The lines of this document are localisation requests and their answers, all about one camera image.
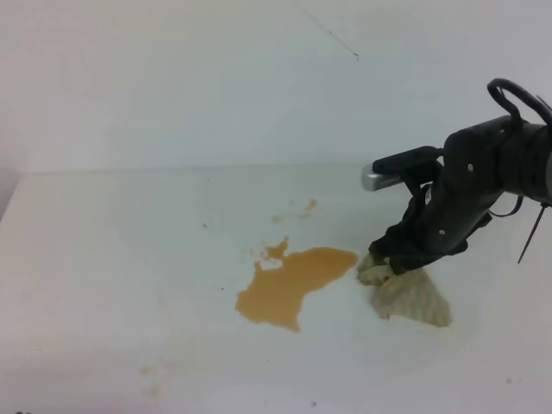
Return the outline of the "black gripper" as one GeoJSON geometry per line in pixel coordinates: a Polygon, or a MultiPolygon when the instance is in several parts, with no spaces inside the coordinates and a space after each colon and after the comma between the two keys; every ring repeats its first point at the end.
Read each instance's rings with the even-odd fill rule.
{"type": "Polygon", "coordinates": [[[389,262],[402,275],[465,251],[468,237],[491,220],[489,210],[503,192],[497,156],[510,132],[511,120],[502,116],[450,135],[438,159],[438,178],[411,193],[401,221],[370,244],[373,262],[389,262]]]}

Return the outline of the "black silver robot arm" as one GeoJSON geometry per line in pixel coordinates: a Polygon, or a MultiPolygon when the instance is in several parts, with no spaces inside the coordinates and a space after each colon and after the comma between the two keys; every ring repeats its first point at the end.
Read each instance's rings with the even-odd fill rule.
{"type": "Polygon", "coordinates": [[[551,129],[508,116],[461,129],[441,148],[376,160],[373,172],[411,192],[401,221],[369,246],[396,274],[464,252],[504,193],[551,205],[551,129]]]}

